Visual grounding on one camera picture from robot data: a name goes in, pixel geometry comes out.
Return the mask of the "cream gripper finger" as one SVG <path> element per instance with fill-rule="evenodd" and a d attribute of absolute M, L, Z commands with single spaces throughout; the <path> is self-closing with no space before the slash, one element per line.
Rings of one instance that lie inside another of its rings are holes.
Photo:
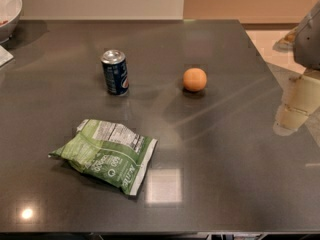
<path fill-rule="evenodd" d="M 307 69 L 303 74 L 291 75 L 283 88 L 274 132 L 280 136 L 295 133 L 319 107 L 320 71 Z"/>

